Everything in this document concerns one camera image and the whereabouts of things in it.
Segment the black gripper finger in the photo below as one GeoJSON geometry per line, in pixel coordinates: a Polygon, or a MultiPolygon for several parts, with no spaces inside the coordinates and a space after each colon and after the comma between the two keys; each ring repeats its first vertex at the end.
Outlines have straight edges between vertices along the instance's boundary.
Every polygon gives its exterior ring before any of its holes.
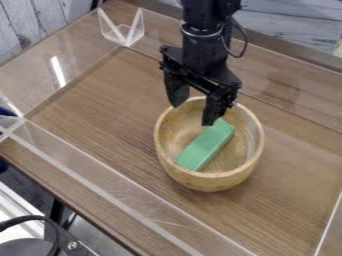
{"type": "Polygon", "coordinates": [[[174,107],[179,107],[190,97],[190,86],[186,82],[186,76],[176,74],[170,69],[166,69],[163,73],[170,104],[174,107]]]}
{"type": "Polygon", "coordinates": [[[217,90],[206,94],[206,105],[203,109],[202,125],[213,126],[217,119],[221,118],[229,108],[235,106],[237,91],[217,90]]]}

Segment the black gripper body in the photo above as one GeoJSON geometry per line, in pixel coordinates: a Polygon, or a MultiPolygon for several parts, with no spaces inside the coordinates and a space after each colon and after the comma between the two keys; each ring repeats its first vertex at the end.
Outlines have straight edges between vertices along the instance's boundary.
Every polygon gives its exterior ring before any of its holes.
{"type": "Polygon", "coordinates": [[[230,89],[237,91],[242,81],[227,67],[230,56],[239,58],[230,49],[233,26],[218,24],[211,29],[196,29],[188,24],[180,26],[183,45],[160,47],[160,69],[170,69],[186,76],[190,88],[205,95],[210,91],[230,89]]]}

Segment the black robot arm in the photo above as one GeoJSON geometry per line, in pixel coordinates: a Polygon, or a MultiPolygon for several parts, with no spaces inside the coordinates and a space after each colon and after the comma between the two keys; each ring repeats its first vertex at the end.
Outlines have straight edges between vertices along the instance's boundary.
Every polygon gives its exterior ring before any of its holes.
{"type": "Polygon", "coordinates": [[[241,9],[241,0],[182,0],[182,5],[182,47],[160,47],[166,91],[174,107],[187,101],[190,88],[202,92],[202,125],[213,126],[234,107],[242,87],[227,66],[233,29],[239,29],[233,15],[241,9]]]}

